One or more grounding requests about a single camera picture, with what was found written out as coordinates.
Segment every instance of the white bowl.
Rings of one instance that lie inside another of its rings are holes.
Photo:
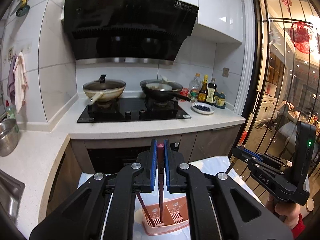
[[[197,108],[194,108],[194,106],[206,106],[208,108],[210,108],[210,112],[207,112],[207,111],[202,111],[200,109],[197,109]],[[214,108],[213,106],[209,105],[209,104],[206,104],[206,103],[201,103],[201,102],[194,102],[192,103],[191,105],[191,109],[199,114],[213,114],[214,113]]]

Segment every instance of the metal bolt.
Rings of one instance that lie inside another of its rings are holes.
[[[226,180],[228,178],[228,175],[225,174],[224,172],[220,172],[218,173],[218,179],[221,179],[221,180]]]
[[[137,170],[141,168],[141,164],[140,163],[132,163],[131,164],[131,168]]]
[[[103,179],[103,173],[98,172],[98,173],[94,174],[93,178],[95,180],[101,180],[101,179]]]
[[[187,170],[187,169],[189,169],[189,164],[188,163],[181,163],[180,165],[179,165],[179,167],[180,167],[180,169],[182,169],[182,170]]]

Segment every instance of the towel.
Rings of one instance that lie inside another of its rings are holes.
[[[13,68],[14,68],[14,65],[16,64],[16,58],[17,58],[17,55],[15,54],[11,60],[9,76],[8,76],[7,96],[10,98],[10,101],[12,104],[15,104]]]
[[[22,52],[19,53],[16,63],[13,68],[14,72],[14,93],[15,103],[17,108],[17,114],[21,107],[26,103],[24,91],[28,87],[26,66]]]

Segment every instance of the gas stove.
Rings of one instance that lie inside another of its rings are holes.
[[[86,106],[77,123],[133,122],[191,118],[174,100],[157,102],[151,98],[117,98]]]

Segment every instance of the wok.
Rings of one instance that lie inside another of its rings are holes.
[[[90,98],[88,105],[91,106],[96,101],[107,102],[118,98],[124,91],[125,82],[122,80],[106,79],[107,75],[102,75],[98,80],[88,82],[83,85],[83,91]]]
[[[146,96],[159,102],[168,101],[175,97],[187,100],[189,102],[194,102],[194,99],[180,95],[183,86],[176,82],[164,82],[163,80],[159,79],[151,79],[141,81],[140,86]]]

